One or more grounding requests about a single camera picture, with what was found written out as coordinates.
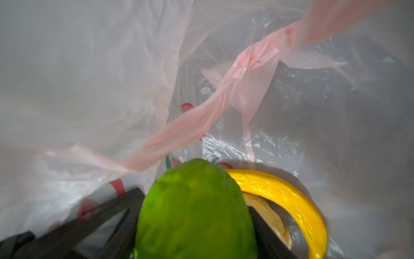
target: banana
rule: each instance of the banana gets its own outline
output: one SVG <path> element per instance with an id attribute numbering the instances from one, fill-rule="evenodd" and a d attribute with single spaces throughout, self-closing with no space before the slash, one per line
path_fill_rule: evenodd
<path id="1" fill-rule="evenodd" d="M 289 231 L 283 226 L 282 220 L 269 206 L 267 201 L 257 195 L 243 192 L 244 200 L 247 206 L 252 206 L 260 214 L 263 220 L 269 225 L 276 236 L 283 242 L 283 244 L 290 250 L 292 249 L 292 239 Z"/>
<path id="2" fill-rule="evenodd" d="M 290 183 L 254 170 L 229 169 L 227 172 L 243 192 L 275 202 L 296 220 L 309 247 L 309 259 L 322 259 L 327 244 L 325 224 L 313 204 Z"/>

